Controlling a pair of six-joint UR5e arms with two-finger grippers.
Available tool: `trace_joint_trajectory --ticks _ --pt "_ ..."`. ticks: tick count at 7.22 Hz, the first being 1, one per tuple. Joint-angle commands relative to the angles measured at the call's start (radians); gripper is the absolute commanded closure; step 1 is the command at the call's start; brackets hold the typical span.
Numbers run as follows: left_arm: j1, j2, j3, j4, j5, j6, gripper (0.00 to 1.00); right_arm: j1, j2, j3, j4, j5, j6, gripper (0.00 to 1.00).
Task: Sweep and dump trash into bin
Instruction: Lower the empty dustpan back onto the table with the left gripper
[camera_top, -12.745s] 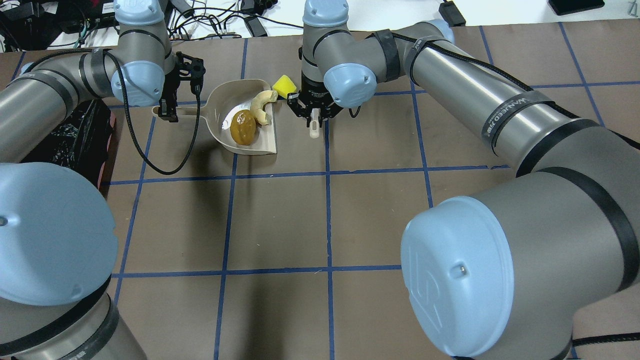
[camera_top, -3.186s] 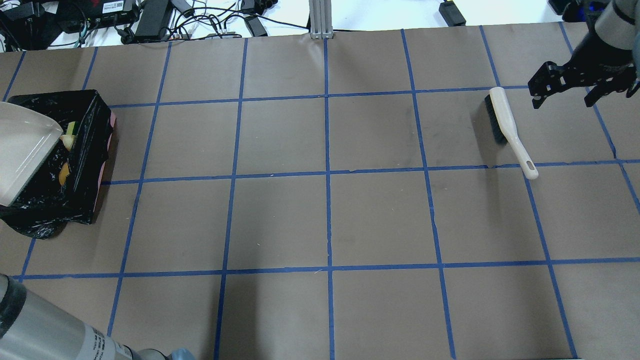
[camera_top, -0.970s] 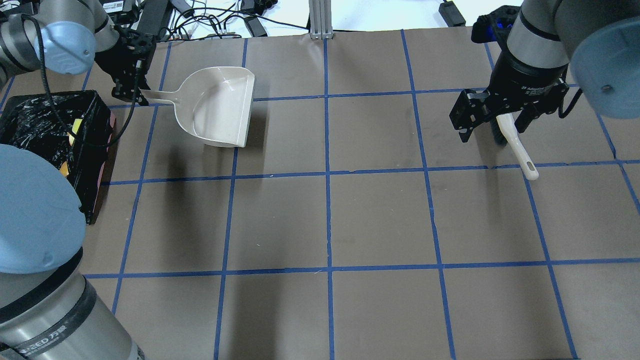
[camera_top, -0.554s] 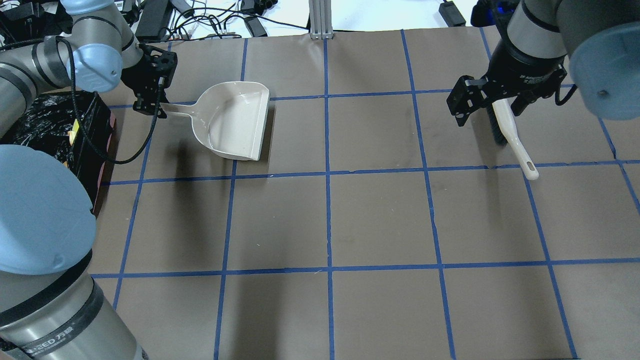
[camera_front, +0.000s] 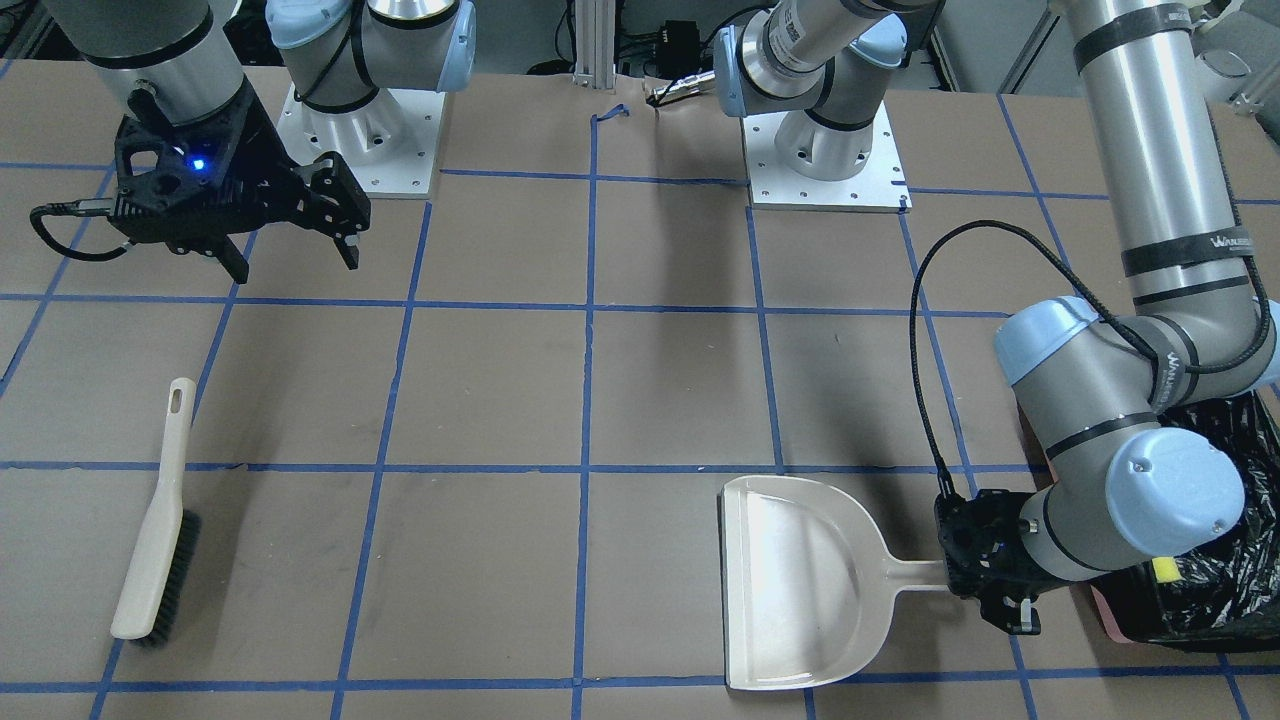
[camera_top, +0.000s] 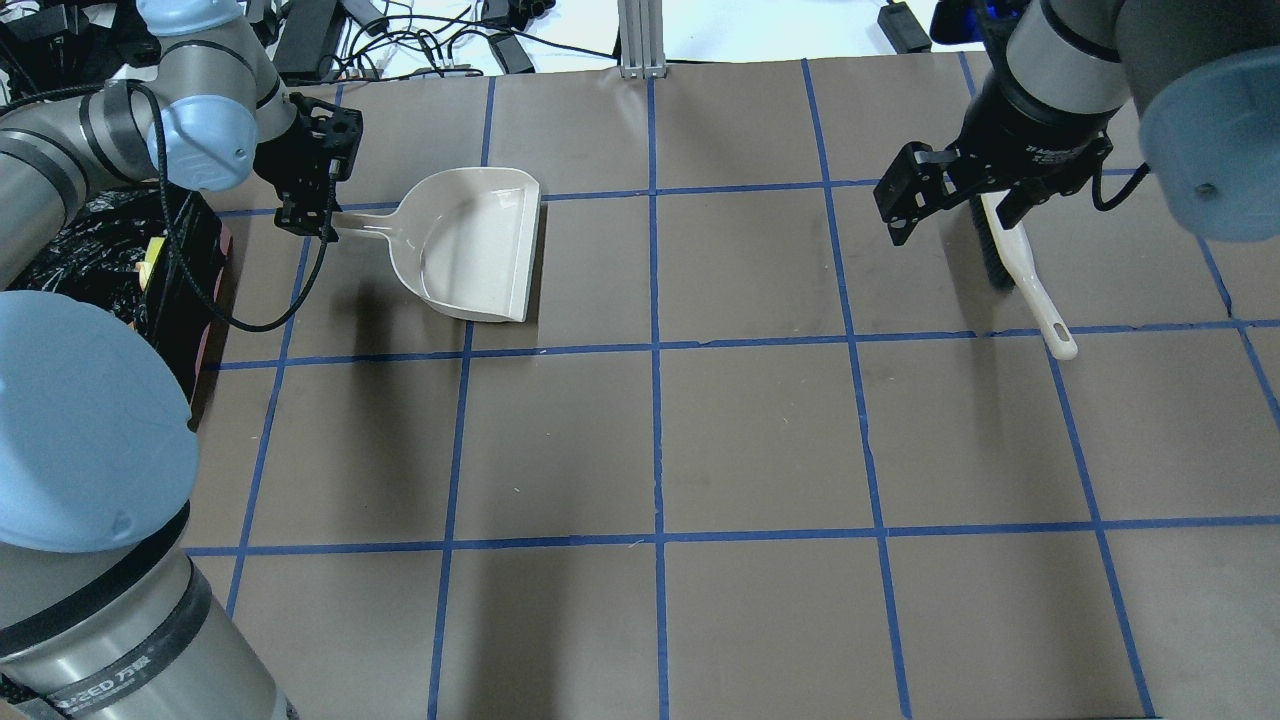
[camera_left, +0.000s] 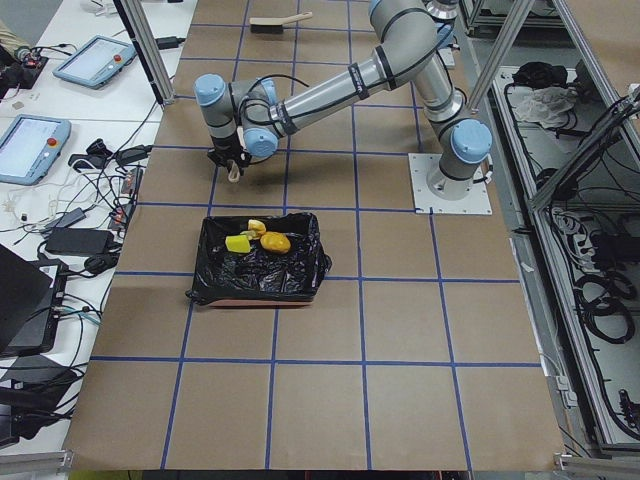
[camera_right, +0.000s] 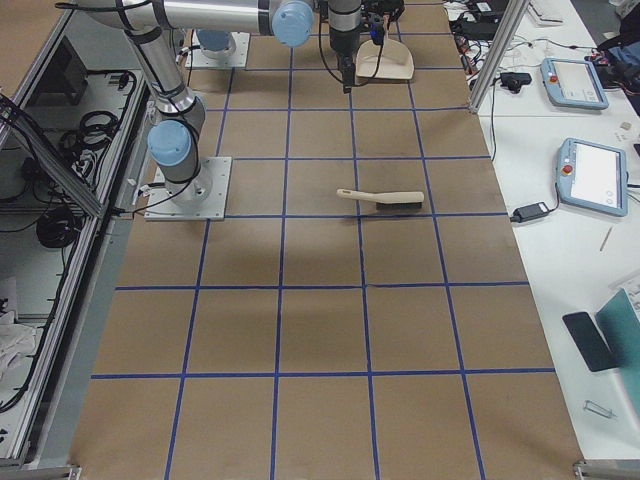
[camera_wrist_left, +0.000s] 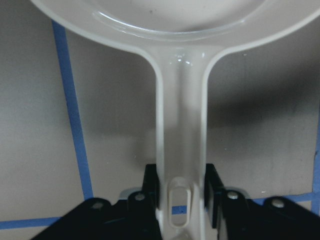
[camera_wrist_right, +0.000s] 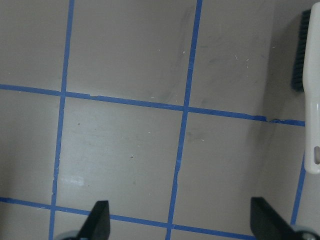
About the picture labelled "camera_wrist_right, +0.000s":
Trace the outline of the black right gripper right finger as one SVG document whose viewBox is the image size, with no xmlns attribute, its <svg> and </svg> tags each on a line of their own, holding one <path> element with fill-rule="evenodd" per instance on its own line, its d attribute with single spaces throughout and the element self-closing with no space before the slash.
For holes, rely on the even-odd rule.
<svg viewBox="0 0 320 240">
<path fill-rule="evenodd" d="M 295 231 L 263 197 L 250 200 L 250 229 L 257 240 L 307 240 L 307 231 Z"/>
</svg>

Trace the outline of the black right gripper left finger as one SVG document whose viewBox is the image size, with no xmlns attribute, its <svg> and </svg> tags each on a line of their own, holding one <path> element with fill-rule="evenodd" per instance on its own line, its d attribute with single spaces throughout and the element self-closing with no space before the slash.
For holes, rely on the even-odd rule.
<svg viewBox="0 0 320 240">
<path fill-rule="evenodd" d="M 110 233 L 109 202 L 101 200 L 93 206 L 75 240 L 108 240 Z"/>
</svg>

